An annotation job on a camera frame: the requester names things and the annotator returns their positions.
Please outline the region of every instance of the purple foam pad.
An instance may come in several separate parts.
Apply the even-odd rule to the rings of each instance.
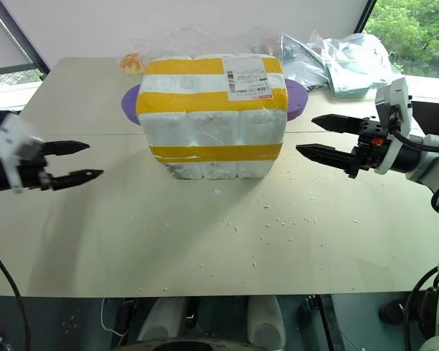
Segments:
[[[137,116],[137,98],[140,91],[140,84],[131,88],[124,97],[122,97],[122,110],[129,118],[130,121],[136,124],[140,124]]]
[[[307,104],[307,90],[291,79],[285,79],[288,90],[288,121],[300,116]]]
[[[288,120],[292,121],[300,116],[307,103],[307,90],[294,80],[285,79],[288,90]],[[140,91],[140,84],[131,88],[122,98],[122,110],[130,121],[140,124],[137,116],[136,106]]]

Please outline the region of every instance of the styrofoam package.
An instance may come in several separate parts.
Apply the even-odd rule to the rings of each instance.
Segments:
[[[287,106],[276,58],[172,56],[147,66],[137,114],[175,178],[262,178],[281,149]]]

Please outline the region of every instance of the tree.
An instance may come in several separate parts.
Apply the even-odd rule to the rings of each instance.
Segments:
[[[439,0],[378,0],[364,30],[406,74],[437,75],[429,64],[439,51]]]
[[[32,83],[39,81],[39,73],[35,69],[0,75],[0,86],[14,86],[15,84]]]

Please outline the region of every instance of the yellow tape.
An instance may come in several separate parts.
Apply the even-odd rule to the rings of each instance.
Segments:
[[[262,62],[268,73],[282,73],[281,63],[277,58],[263,57]],[[145,75],[222,75],[224,73],[222,58],[153,61],[145,71]]]
[[[230,101],[226,91],[196,94],[143,92],[137,99],[137,114],[156,112],[243,111],[263,108],[288,109],[286,89],[271,90],[273,99]]]
[[[231,146],[150,146],[160,163],[273,161],[280,144]]]

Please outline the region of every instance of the beige table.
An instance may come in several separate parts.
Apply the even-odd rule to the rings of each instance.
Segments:
[[[82,99],[85,89],[76,91],[102,79],[103,62],[113,85],[107,78],[101,100]],[[52,173],[105,170],[73,189],[0,193],[0,255],[23,295],[397,291],[411,289],[438,261],[439,224],[427,189],[399,173],[362,171],[350,180],[295,151],[299,143],[349,151],[356,138],[311,132],[311,112],[370,110],[370,101],[329,105],[325,93],[312,96],[295,121],[309,129],[287,132],[264,179],[177,181],[119,110],[136,82],[116,78],[111,62],[63,60],[23,112],[47,140],[91,145],[49,158]],[[98,65],[98,74],[74,75],[74,90],[62,88],[78,67]],[[11,294],[0,273],[0,295]]]

